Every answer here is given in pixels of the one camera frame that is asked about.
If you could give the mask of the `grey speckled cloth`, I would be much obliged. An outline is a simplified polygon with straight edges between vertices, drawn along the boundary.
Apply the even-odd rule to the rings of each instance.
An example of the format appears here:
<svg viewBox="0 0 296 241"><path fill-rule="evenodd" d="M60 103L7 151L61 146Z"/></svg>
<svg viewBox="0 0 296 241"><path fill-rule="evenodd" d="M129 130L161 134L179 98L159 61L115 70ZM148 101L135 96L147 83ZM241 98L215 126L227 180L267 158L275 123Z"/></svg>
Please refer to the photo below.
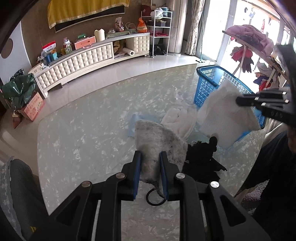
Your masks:
<svg viewBox="0 0 296 241"><path fill-rule="evenodd" d="M169 128L159 123L146 122L134 136L135 147L142 153L140 180L152 184L163 197L161 163L159 154L165 151L168 161L182 170L188 150L188 143Z"/></svg>

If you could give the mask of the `white fluffy towel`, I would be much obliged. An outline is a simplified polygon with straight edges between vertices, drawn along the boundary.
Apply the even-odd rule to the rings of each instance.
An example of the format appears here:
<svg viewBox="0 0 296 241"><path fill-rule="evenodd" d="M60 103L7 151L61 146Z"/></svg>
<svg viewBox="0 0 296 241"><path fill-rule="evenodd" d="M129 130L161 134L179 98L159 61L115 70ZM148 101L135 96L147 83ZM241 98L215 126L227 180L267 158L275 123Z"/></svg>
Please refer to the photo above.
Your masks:
<svg viewBox="0 0 296 241"><path fill-rule="evenodd" d="M161 125L172 130L182 139L187 139L197 121L197 110L190 105L171 107L163 117Z"/></svg>

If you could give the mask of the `white waffle towel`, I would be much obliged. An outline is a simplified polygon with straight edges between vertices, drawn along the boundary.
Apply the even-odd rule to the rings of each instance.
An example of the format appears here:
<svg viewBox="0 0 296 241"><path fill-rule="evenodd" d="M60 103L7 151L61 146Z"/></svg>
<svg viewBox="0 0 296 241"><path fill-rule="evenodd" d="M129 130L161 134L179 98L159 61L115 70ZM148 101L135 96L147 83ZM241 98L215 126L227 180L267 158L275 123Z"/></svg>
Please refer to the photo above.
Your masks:
<svg viewBox="0 0 296 241"><path fill-rule="evenodd" d="M261 129L250 106L238 106L236 98L242 94L225 80L211 92L197 112L199 131L207 137L216 137L218 146L228 149L244 132Z"/></svg>

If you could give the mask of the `wooden clothes drying rack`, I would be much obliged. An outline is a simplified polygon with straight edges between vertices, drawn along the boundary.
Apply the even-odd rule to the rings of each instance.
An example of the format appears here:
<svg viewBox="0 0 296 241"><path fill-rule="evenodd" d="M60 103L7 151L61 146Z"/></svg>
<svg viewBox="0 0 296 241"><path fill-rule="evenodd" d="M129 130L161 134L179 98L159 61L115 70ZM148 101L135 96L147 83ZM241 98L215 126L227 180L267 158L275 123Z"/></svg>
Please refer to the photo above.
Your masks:
<svg viewBox="0 0 296 241"><path fill-rule="evenodd" d="M263 59L273 70L272 73L266 83L266 86L269 85L269 82L271 81L271 79L273 78L273 76L276 74L280 74L283 78L284 78L284 82L283 84L280 86L280 88L283 88L285 86L285 84L288 81L288 77L285 75L285 73L279 68L278 64L275 63L274 61L271 60L270 57L265 56L262 52L258 51L256 48L254 48L253 46L251 46L250 44L248 44L247 42L241 40L240 38L229 34L228 32L222 31L222 33L224 33L225 35L228 35L230 37L232 37L233 39L236 40L237 43L241 44L243 46L243 55L242 55L242 60L241 63L238 64L237 68L235 69L235 71L233 72L233 75L235 75L235 73L237 72L238 69L240 69L240 71L242 70L242 65L243 65L243 61L245 59L245 53L246 50L249 49L250 51L254 52L256 55L258 55L261 59Z"/></svg>

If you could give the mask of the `pink clothes pile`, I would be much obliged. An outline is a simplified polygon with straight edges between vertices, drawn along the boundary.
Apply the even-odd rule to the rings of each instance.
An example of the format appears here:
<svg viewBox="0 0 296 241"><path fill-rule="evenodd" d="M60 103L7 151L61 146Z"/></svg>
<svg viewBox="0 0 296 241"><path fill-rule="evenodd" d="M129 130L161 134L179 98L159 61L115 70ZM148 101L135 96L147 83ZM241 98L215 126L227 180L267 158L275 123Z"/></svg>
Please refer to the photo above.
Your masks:
<svg viewBox="0 0 296 241"><path fill-rule="evenodd" d="M273 41L252 25L234 25L229 27L226 33L247 42L266 56L273 52Z"/></svg>

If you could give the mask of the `blue plastic laundry basket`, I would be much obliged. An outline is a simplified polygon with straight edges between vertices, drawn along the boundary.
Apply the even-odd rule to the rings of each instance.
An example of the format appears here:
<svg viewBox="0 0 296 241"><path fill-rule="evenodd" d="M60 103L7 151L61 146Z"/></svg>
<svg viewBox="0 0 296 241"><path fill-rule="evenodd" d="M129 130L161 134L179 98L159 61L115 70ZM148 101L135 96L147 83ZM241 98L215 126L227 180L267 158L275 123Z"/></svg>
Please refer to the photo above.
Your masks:
<svg viewBox="0 0 296 241"><path fill-rule="evenodd" d="M234 86L236 86L242 95L253 94L253 91L241 80L239 80L230 72L218 65L198 67L197 75L199 79L197 82L194 104L196 104L198 110L201 108L204 101L208 98L209 94L217 90L221 83L225 80L230 81ZM253 113L257 117L261 129L263 129L266 124L266 118L262 116L261 111L257 110L254 107L251 108L253 110ZM250 132L244 132L238 140L240 140Z"/></svg>

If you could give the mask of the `paper towel roll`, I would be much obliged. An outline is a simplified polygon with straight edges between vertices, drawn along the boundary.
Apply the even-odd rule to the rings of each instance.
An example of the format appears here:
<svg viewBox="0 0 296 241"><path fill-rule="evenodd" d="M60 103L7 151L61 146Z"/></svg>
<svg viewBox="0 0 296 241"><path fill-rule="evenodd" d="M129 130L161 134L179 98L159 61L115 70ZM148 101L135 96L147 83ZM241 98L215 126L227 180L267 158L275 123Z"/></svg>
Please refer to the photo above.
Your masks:
<svg viewBox="0 0 296 241"><path fill-rule="evenodd" d="M134 51L128 48L123 48L122 51L127 54L128 56L133 56L134 55Z"/></svg>

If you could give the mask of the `silver standing air conditioner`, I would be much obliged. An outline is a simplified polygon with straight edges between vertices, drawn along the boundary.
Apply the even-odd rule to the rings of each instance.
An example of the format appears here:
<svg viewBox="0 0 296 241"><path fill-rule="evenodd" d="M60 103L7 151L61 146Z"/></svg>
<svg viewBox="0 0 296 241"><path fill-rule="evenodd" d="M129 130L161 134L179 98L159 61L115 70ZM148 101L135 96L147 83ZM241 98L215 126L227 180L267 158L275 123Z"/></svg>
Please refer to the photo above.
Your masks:
<svg viewBox="0 0 296 241"><path fill-rule="evenodd" d="M188 0L170 0L166 1L166 5L172 12L169 54L180 55L185 31Z"/></svg>

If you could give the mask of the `white tufted television cabinet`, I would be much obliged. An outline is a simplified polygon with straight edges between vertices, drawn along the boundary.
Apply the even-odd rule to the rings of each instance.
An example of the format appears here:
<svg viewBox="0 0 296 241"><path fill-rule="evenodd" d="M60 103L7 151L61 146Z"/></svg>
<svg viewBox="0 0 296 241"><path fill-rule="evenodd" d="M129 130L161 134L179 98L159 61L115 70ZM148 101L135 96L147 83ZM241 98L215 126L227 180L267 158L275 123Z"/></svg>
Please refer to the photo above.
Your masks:
<svg viewBox="0 0 296 241"><path fill-rule="evenodd" d="M58 58L47 66L41 64L32 68L38 88L44 98L57 85L64 85L82 75L121 61L149 55L149 33L138 33L113 37L91 46L75 50ZM128 56L122 49L134 51Z"/></svg>

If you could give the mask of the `pink printed cardboard box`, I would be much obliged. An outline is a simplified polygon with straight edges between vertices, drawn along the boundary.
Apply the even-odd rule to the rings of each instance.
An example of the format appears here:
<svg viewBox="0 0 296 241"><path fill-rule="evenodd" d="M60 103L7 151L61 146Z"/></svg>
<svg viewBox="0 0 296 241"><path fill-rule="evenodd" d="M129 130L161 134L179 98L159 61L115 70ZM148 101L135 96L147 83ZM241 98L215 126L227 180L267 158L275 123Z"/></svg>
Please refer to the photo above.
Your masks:
<svg viewBox="0 0 296 241"><path fill-rule="evenodd" d="M27 105L19 110L19 113L27 120L34 121L42 110L44 104L43 98L38 92L36 92Z"/></svg>

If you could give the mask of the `pink drawer box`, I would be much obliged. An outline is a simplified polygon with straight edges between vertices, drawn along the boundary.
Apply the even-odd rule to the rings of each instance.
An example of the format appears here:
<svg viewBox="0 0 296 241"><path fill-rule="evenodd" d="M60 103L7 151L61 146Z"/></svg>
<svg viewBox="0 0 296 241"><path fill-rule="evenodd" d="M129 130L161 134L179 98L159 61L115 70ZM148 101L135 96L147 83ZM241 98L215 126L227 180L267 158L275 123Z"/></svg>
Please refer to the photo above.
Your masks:
<svg viewBox="0 0 296 241"><path fill-rule="evenodd" d="M92 36L92 37L87 37L87 38L82 38L80 40L77 40L74 43L74 46L75 46L75 49L78 50L81 48L85 48L87 46L91 46L95 43L96 43L96 38L95 38L95 36Z"/></svg>

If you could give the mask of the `white metal shelf rack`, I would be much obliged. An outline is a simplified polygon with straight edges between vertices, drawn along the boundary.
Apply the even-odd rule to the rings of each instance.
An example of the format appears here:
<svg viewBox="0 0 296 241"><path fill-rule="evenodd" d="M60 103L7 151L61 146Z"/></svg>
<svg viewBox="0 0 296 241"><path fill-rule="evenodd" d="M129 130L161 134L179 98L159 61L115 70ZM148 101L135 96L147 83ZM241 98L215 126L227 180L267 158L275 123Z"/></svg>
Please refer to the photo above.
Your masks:
<svg viewBox="0 0 296 241"><path fill-rule="evenodd" d="M173 12L166 6L155 9L152 9L152 6L142 6L140 16L147 26L147 31L150 33L149 55L151 57L167 55Z"/></svg>

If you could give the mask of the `green plastic bag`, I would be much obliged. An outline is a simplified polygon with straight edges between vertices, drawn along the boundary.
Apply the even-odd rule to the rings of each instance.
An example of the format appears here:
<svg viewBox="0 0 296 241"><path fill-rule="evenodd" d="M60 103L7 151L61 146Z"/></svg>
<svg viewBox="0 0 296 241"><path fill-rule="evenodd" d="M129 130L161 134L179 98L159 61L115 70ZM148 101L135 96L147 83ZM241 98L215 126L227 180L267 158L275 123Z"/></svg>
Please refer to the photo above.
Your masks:
<svg viewBox="0 0 296 241"><path fill-rule="evenodd" d="M14 109L26 106L37 92L37 83L32 73L19 75L1 87L1 91Z"/></svg>

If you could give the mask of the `red white gift box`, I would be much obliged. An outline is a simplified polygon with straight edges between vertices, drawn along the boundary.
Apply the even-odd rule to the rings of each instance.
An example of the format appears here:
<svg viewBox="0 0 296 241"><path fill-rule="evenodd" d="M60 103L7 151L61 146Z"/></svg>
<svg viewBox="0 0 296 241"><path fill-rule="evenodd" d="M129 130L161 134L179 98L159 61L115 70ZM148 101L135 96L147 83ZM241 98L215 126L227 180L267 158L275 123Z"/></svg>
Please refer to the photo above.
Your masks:
<svg viewBox="0 0 296 241"><path fill-rule="evenodd" d="M41 54L44 55L44 56L46 56L46 55L48 55L49 53L51 53L51 51L52 51L53 49L55 49L55 48L56 48L56 41L52 41L52 42L50 42L50 43L48 43L48 44L46 44L46 45L44 45L44 46L42 47L42 52L41 52Z"/></svg>

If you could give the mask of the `black wall television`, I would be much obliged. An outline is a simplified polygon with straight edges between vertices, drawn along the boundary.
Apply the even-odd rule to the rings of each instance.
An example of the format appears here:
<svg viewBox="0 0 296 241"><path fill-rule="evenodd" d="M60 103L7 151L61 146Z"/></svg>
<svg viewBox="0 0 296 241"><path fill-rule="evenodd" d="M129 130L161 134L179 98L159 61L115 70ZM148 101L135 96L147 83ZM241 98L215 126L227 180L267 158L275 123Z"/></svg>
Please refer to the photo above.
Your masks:
<svg viewBox="0 0 296 241"><path fill-rule="evenodd" d="M58 23L58 24L56 24L54 26L54 30L57 33L57 32L60 32L62 30L65 30L65 29L67 29L69 27L72 27L72 26L77 25L77 24L82 23L82 22L86 22L86 21L89 21L89 20L94 20L94 19L97 19L97 18L102 18L102 17L105 17L105 16L122 15L124 13L125 13L125 6L116 6L116 7L107 9L105 11L102 11L102 12L99 12L99 13L96 13L96 14L93 14L93 15L85 16L85 17L75 19L75 20L71 20L71 21L66 21L66 22L63 22L63 23Z"/></svg>

